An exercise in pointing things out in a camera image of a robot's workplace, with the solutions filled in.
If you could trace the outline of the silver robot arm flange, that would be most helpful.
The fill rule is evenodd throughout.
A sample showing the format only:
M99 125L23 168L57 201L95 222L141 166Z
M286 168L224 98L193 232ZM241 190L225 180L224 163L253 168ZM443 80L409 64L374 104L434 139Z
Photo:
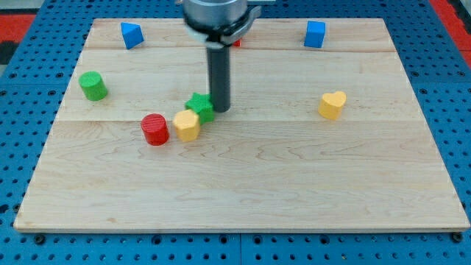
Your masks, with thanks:
M262 6L247 0L183 0L187 33L209 49L232 46L262 14Z

